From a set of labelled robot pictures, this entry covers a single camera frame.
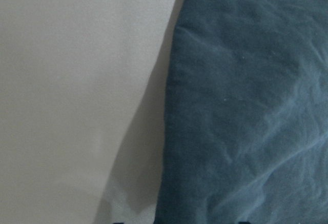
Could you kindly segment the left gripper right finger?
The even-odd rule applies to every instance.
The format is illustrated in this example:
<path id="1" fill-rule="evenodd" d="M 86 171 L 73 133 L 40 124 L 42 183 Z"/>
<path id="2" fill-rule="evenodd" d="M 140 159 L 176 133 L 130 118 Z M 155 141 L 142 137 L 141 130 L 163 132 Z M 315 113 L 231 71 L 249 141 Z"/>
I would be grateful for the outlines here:
<path id="1" fill-rule="evenodd" d="M 238 222 L 238 224 L 251 224 L 248 220 L 241 220 Z"/>

